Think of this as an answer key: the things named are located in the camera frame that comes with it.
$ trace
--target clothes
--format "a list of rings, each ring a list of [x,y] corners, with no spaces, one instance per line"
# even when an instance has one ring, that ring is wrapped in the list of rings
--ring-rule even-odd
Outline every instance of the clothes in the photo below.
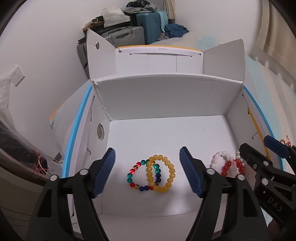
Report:
[[[165,39],[169,39],[168,36],[165,35],[165,33],[161,33],[160,37],[158,38],[157,41],[161,41],[161,40],[165,40]]]
[[[188,32],[189,30],[187,30],[187,28],[175,23],[167,24],[165,26],[165,35],[168,36],[169,38],[180,38],[180,37],[183,37],[183,35]]]
[[[161,31],[165,33],[165,25],[168,24],[168,14],[166,11],[157,11],[160,15]]]

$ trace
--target wall outlet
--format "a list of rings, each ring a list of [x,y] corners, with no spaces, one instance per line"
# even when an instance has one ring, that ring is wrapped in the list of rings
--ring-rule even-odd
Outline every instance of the wall outlet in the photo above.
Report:
[[[20,81],[25,77],[24,73],[22,72],[20,66],[17,66],[15,70],[11,73],[10,79],[11,82],[17,86]]]

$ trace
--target curtain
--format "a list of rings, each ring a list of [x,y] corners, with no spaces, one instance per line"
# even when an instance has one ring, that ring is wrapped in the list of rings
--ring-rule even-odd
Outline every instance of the curtain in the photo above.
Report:
[[[296,38],[276,8],[268,0],[262,0],[262,4],[261,29],[256,45],[296,79]]]

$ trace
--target blue clothing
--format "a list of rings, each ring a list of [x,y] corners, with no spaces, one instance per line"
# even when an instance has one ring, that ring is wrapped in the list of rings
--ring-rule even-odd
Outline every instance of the blue clothing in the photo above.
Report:
[[[168,14],[166,11],[157,11],[160,15],[161,31],[165,33],[165,25],[168,24]]]
[[[186,33],[189,33],[189,30],[182,25],[171,23],[165,26],[165,35],[169,38],[181,38]]]

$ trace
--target blue tape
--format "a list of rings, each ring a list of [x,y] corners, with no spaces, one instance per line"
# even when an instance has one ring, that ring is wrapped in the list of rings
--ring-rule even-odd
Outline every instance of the blue tape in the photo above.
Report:
[[[70,163],[71,163],[71,157],[73,153],[73,148],[74,148],[74,143],[75,139],[78,133],[79,125],[81,122],[81,118],[87,103],[87,100],[89,99],[89,95],[92,90],[92,85],[89,85],[88,89],[86,90],[84,97],[82,99],[82,102],[80,104],[80,107],[78,109],[77,115],[75,117],[73,126],[72,126],[72,131],[68,140],[68,145],[67,145],[67,150],[65,154],[65,160],[64,160],[64,166],[63,166],[63,173],[62,173],[62,178],[68,177],[69,175],[69,170],[70,170]]]

